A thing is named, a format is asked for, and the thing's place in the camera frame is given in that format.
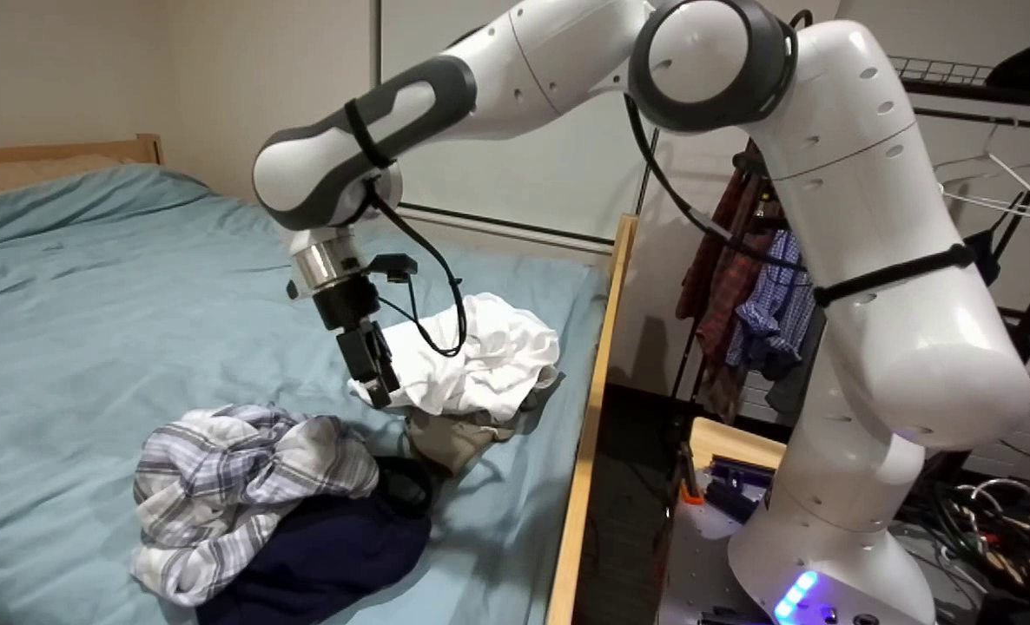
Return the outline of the white shirt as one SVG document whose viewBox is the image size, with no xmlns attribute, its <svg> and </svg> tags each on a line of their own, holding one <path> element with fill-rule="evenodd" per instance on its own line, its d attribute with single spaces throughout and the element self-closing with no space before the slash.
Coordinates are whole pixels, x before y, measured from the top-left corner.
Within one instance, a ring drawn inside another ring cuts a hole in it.
<svg viewBox="0 0 1030 625">
<path fill-rule="evenodd" d="M 399 380 L 389 407 L 434 416 L 487 414 L 503 424 L 533 392 L 558 379 L 558 332 L 530 310 L 494 293 L 465 296 L 464 309 L 467 336 L 451 357 L 433 351 L 411 321 L 383 332 Z"/>
</svg>

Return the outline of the red plaid shirt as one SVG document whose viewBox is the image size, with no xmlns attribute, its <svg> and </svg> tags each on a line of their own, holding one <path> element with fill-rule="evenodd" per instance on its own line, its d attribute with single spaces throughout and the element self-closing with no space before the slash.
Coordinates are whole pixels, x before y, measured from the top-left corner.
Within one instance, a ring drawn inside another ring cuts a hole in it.
<svg viewBox="0 0 1030 625">
<path fill-rule="evenodd" d="M 761 174 L 762 164 L 752 142 L 734 155 L 734 173 L 712 218 L 729 230 L 730 238 L 741 246 L 766 254 L 782 222 L 782 209 L 770 197 L 772 185 Z M 703 236 L 677 302 L 677 317 L 692 323 L 683 360 L 699 359 L 693 397 L 725 423 L 734 422 L 743 384 L 743 375 L 727 364 L 733 335 L 741 325 L 735 309 L 753 292 L 762 268 L 761 261 Z"/>
</svg>

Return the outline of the blue checkered shirt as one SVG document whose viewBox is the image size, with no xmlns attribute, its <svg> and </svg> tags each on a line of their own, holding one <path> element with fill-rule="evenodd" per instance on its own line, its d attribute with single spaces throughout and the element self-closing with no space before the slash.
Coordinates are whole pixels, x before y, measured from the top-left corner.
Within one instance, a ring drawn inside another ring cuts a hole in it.
<svg viewBox="0 0 1030 625">
<path fill-rule="evenodd" d="M 753 292 L 734 309 L 735 327 L 725 364 L 784 378 L 802 361 L 801 349 L 815 310 L 814 285 L 797 266 L 763 266 Z"/>
</svg>

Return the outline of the tan garment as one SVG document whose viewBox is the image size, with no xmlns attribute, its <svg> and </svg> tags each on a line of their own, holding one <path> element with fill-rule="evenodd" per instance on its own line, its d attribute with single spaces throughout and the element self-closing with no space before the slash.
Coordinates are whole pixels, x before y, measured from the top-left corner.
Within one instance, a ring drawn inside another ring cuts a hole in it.
<svg viewBox="0 0 1030 625">
<path fill-rule="evenodd" d="M 412 451 L 452 476 L 464 474 L 484 451 L 507 442 L 515 431 L 514 423 L 497 422 L 486 411 L 432 415 L 412 408 L 405 418 Z"/>
</svg>

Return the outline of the black garment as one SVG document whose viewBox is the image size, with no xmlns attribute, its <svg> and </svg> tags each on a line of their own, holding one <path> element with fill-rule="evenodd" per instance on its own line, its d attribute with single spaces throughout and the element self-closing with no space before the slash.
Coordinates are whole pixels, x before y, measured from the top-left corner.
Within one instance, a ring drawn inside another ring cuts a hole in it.
<svg viewBox="0 0 1030 625">
<path fill-rule="evenodd" d="M 428 517 L 434 505 L 434 482 L 424 464 L 399 456 L 376 457 L 375 462 L 379 482 L 373 495 L 401 517 Z"/>
</svg>

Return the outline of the navy blue garment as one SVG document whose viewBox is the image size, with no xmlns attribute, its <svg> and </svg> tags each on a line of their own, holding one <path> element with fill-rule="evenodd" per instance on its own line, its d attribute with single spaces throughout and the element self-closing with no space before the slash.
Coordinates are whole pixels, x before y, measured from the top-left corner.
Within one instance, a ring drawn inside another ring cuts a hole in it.
<svg viewBox="0 0 1030 625">
<path fill-rule="evenodd" d="M 412 572 L 430 531 L 428 493 L 309 498 L 195 610 L 198 625 L 316 625 Z"/>
</svg>

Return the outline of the bed with teal sheet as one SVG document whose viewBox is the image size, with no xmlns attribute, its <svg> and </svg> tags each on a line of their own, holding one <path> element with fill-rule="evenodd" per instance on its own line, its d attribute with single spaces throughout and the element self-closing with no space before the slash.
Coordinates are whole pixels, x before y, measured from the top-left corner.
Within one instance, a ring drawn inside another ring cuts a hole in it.
<svg viewBox="0 0 1030 625">
<path fill-rule="evenodd" d="M 419 566 L 327 625 L 545 625 L 609 278 L 488 237 L 430 239 L 464 293 L 559 333 L 560 380 L 444 489 Z M 0 625 L 193 625 L 129 572 L 142 442 L 188 409 L 273 403 L 406 451 L 400 416 L 348 390 L 289 278 L 258 206 L 167 168 L 0 194 Z"/>
</svg>

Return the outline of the blue and black tool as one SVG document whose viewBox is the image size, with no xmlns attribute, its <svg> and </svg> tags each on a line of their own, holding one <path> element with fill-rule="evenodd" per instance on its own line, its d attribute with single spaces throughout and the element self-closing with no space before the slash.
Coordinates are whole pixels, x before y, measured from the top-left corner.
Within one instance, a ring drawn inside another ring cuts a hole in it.
<svg viewBox="0 0 1030 625">
<path fill-rule="evenodd" d="M 769 493 L 776 468 L 714 455 L 707 470 L 706 504 L 714 506 L 735 523 L 746 523 L 763 495 Z"/>
</svg>

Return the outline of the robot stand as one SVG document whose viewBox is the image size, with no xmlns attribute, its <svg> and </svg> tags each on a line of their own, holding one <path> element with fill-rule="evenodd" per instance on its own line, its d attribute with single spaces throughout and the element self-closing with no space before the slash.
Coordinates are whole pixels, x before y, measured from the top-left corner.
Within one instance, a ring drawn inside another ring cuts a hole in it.
<svg viewBox="0 0 1030 625">
<path fill-rule="evenodd" d="M 695 419 L 690 432 L 690 458 L 697 485 L 709 482 L 715 456 L 772 470 L 781 462 L 784 451 L 780 442 L 706 418 Z M 743 622 L 769 624 L 769 618 L 735 582 L 727 561 L 727 543 L 739 529 L 735 519 L 712 505 L 693 504 L 690 496 L 679 496 L 671 516 L 657 625 L 702 625 L 703 614 L 713 612 L 739 615 Z M 937 621 L 943 625 L 974 625 L 984 596 L 975 576 L 954 566 L 927 530 L 902 522 L 892 523 L 889 530 L 928 582 Z"/>
</svg>

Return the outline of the white clothes hanger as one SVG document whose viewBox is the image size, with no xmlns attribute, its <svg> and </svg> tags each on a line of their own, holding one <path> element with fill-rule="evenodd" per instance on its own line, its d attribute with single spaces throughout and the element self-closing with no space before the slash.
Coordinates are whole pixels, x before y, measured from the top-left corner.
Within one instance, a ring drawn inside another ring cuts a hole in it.
<svg viewBox="0 0 1030 625">
<path fill-rule="evenodd" d="M 975 171 L 968 175 L 957 175 L 954 178 L 942 178 L 941 174 L 945 170 L 951 170 L 952 168 L 962 167 L 964 165 L 968 166 L 985 166 L 987 169 L 982 171 Z M 1030 219 L 1030 182 L 1026 181 L 1026 178 L 1019 173 L 1022 168 L 1030 168 L 1030 162 L 1023 163 L 1023 165 L 1011 166 L 1004 160 L 996 154 L 991 153 L 991 151 L 983 151 L 977 155 L 969 155 L 965 158 L 947 160 L 941 163 L 937 163 L 933 167 L 933 171 L 936 175 L 939 175 L 939 189 L 945 198 L 949 201 L 954 201 L 956 203 L 967 203 L 967 205 L 973 205 L 980 208 L 991 209 L 994 211 L 1000 211 L 1004 214 L 1014 214 L 1014 216 L 1020 216 L 1023 218 Z M 992 197 L 984 197 L 984 195 L 975 194 L 964 194 L 962 187 L 967 185 L 971 181 L 978 181 L 980 179 L 992 179 L 996 177 L 1007 177 L 1018 186 L 1018 190 L 1022 193 L 1022 197 L 1018 201 L 1001 201 L 1000 199 Z"/>
</svg>

